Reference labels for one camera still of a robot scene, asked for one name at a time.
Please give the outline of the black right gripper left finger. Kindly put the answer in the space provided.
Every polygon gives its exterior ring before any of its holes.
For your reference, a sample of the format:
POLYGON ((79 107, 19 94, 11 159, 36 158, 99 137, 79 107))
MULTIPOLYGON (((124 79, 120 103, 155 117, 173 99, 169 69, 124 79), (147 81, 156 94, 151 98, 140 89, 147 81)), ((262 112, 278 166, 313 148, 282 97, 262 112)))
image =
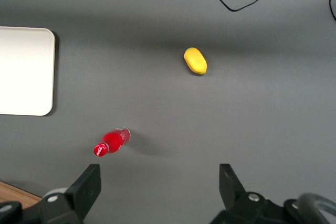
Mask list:
POLYGON ((25 209, 25 223, 83 223, 100 192, 100 165, 90 164, 68 188, 51 190, 25 209))

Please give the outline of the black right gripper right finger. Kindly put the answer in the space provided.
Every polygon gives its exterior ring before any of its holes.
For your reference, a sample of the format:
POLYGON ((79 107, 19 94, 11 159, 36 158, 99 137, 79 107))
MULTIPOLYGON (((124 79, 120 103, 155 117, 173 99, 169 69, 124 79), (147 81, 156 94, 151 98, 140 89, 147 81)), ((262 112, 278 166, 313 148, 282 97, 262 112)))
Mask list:
POLYGON ((288 223, 285 210, 259 193, 246 191, 230 164, 219 166, 225 209, 211 223, 288 223))

